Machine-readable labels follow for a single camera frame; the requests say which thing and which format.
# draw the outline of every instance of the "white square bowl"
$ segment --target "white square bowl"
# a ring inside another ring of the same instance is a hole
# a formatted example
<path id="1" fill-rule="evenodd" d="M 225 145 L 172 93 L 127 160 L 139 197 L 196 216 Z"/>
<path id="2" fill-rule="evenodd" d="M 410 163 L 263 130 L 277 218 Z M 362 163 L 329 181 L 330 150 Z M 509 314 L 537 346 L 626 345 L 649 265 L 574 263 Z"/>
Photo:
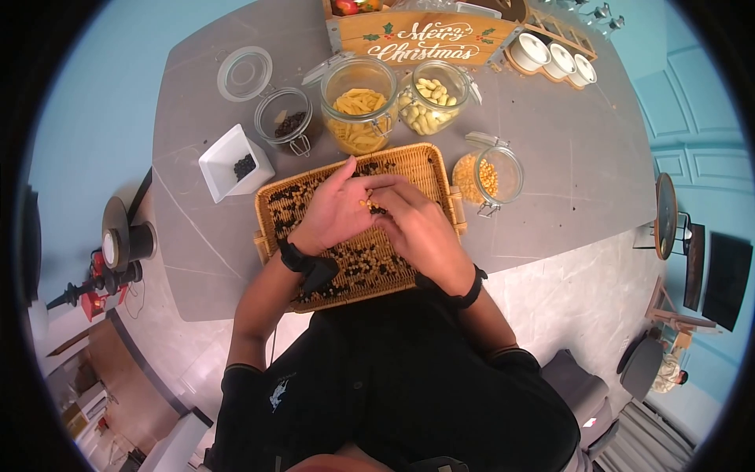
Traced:
<path id="1" fill-rule="evenodd" d="M 257 167 L 236 182 L 233 166 L 247 154 Z M 231 128 L 199 157 L 199 168 L 215 203 L 228 195 L 253 193 L 276 174 L 265 151 L 246 137 L 241 125 Z"/>

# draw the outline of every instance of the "finger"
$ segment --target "finger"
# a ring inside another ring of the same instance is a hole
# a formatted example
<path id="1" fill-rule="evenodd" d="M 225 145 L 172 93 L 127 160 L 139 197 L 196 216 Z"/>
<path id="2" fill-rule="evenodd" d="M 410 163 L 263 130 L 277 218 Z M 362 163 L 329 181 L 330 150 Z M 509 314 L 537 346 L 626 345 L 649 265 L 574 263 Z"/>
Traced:
<path id="1" fill-rule="evenodd" d="M 404 233 L 399 228 L 399 225 L 393 221 L 393 218 L 384 214 L 376 214 L 374 219 L 374 225 L 383 231 L 385 231 L 391 244 L 395 247 L 401 245 L 404 240 Z"/>
<path id="2" fill-rule="evenodd" d="M 393 186 L 393 191 L 398 193 L 409 205 L 420 208 L 422 204 L 429 202 L 422 190 L 409 182 L 402 182 Z"/>
<path id="3" fill-rule="evenodd" d="M 395 191 L 396 185 L 383 187 L 372 193 L 373 202 L 391 213 L 394 221 L 401 226 L 401 220 L 412 211 L 411 205 Z"/>
<path id="4" fill-rule="evenodd" d="M 377 174 L 369 175 L 367 177 L 356 177 L 355 182 L 358 182 L 363 189 L 379 189 L 380 187 L 388 187 L 389 185 L 396 185 L 402 182 L 406 182 L 406 177 L 403 175 L 395 174 Z"/>
<path id="5" fill-rule="evenodd" d="M 323 182 L 323 185 L 340 187 L 341 184 L 351 178 L 351 175 L 356 170 L 356 157 L 349 156 L 346 162 L 339 167 L 336 172 L 333 172 L 328 179 Z"/>

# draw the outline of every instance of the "wicker tray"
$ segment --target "wicker tray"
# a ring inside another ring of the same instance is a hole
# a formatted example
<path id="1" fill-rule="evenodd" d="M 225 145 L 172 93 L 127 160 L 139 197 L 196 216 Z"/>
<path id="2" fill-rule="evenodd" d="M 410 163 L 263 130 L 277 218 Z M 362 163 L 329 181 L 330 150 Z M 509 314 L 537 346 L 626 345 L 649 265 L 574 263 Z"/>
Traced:
<path id="1" fill-rule="evenodd" d="M 458 187 L 448 186 L 443 157 L 434 145 L 416 143 L 396 147 L 358 157 L 356 162 L 355 175 L 405 175 L 429 199 L 442 206 L 457 236 L 466 233 L 461 193 Z M 254 207 L 260 231 L 254 234 L 254 244 L 263 264 L 278 250 L 278 240 L 285 238 L 304 217 L 317 186 L 344 163 L 304 172 L 266 185 L 257 192 Z M 291 308 L 297 313 L 324 310 L 414 287 L 416 271 L 395 253 L 385 233 L 377 228 L 330 248 L 322 256 L 336 259 L 341 271 L 321 292 L 305 298 L 300 290 L 291 302 Z"/>

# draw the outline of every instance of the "wicker basket handle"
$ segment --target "wicker basket handle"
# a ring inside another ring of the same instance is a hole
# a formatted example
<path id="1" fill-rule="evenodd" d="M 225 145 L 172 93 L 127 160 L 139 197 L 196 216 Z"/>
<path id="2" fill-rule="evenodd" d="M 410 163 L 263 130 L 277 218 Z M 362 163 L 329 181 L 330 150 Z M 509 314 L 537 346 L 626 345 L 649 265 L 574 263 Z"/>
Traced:
<path id="1" fill-rule="evenodd" d="M 257 254 L 260 255 L 262 265 L 267 264 L 270 258 L 267 256 L 267 249 L 265 249 L 265 236 L 263 236 L 260 230 L 254 231 L 254 246 L 257 247 Z"/>
<path id="2" fill-rule="evenodd" d="M 467 217 L 464 216 L 464 205 L 461 203 L 461 189 L 456 185 L 451 185 L 449 188 L 448 197 L 451 198 L 451 204 L 454 206 L 454 214 L 456 215 L 456 224 L 454 229 L 459 236 L 467 234 Z"/>

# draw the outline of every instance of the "black shirt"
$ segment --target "black shirt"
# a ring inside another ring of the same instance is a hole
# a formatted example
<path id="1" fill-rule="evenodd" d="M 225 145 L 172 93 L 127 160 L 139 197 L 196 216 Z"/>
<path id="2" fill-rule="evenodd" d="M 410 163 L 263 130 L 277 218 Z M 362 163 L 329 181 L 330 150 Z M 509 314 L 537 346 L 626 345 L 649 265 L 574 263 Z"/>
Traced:
<path id="1" fill-rule="evenodd" d="M 349 440 L 398 472 L 441 456 L 470 472 L 558 472 L 579 441 L 530 353 L 484 362 L 419 290 L 315 313 L 265 372 L 229 366 L 222 389 L 216 472 L 285 470 Z"/>

